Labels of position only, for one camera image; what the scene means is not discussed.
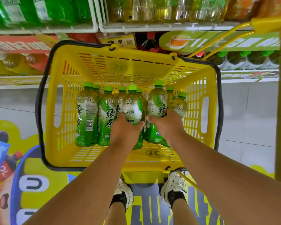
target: white sneaker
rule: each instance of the white sneaker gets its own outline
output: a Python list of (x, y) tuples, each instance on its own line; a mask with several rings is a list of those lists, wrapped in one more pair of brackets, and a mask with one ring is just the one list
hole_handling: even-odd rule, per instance
[(182, 193), (184, 197), (184, 193), (187, 193), (185, 188), (186, 188), (185, 180), (177, 172), (171, 172), (170, 174), (168, 174), (168, 180), (161, 188), (160, 191), (161, 199), (171, 207), (172, 204), (174, 203), (174, 200), (176, 200), (177, 198), (177, 196), (175, 195), (181, 195)]
[(126, 205), (126, 210), (127, 210), (128, 207), (133, 203), (133, 193), (132, 193), (132, 190), (130, 189), (130, 187), (123, 182), (121, 177), (119, 179), (119, 183), (116, 188), (116, 191), (114, 192), (114, 195), (117, 195), (117, 194), (122, 194), (122, 197), (120, 197), (120, 201), (124, 205)]

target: hand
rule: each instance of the hand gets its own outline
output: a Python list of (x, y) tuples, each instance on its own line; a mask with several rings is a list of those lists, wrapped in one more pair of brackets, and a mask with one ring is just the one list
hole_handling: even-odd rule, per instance
[(131, 151), (138, 141), (144, 124), (140, 121), (137, 125), (131, 125), (124, 114), (119, 113), (111, 126), (110, 144)]
[(181, 117), (178, 113), (170, 109), (167, 110), (167, 116), (165, 117), (147, 115), (146, 120), (156, 126), (158, 132), (167, 141), (170, 147), (172, 147), (171, 142), (173, 138), (175, 139), (176, 134), (186, 133)]

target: white tile floor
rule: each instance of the white tile floor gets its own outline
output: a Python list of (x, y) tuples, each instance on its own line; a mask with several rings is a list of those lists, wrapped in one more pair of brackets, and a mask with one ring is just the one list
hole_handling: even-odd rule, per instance
[[(274, 172), (277, 82), (223, 84), (224, 124), (219, 152), (247, 166)], [(37, 134), (37, 89), (0, 90), (0, 120), (15, 123), (23, 139)], [(42, 106), (45, 127), (46, 95)], [(62, 88), (57, 91), (54, 124), (60, 123)]]

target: foot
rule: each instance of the foot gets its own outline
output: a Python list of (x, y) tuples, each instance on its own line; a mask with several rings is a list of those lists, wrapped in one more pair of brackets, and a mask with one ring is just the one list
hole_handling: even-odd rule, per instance
[(168, 180), (161, 188), (161, 199), (172, 208), (175, 200), (182, 198), (186, 201), (184, 196), (184, 193), (186, 193), (185, 187), (185, 180), (177, 172), (171, 172), (168, 175)]
[(128, 209), (128, 207), (133, 203), (133, 193), (132, 190), (130, 189), (130, 187), (125, 184), (123, 182), (123, 180), (119, 179), (119, 183), (118, 186), (116, 188), (116, 191), (114, 192), (111, 204), (115, 202), (122, 202), (124, 207), (125, 207), (125, 211)]

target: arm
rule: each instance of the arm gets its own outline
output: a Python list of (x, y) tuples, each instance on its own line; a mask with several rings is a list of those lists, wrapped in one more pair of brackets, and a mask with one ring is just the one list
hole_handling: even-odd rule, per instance
[(156, 125), (227, 224), (281, 224), (281, 182), (236, 162), (184, 131), (177, 113), (146, 119)]
[(110, 145), (24, 225), (102, 225), (122, 166), (136, 144), (143, 125), (143, 121), (134, 126), (129, 124), (120, 113), (111, 128)]

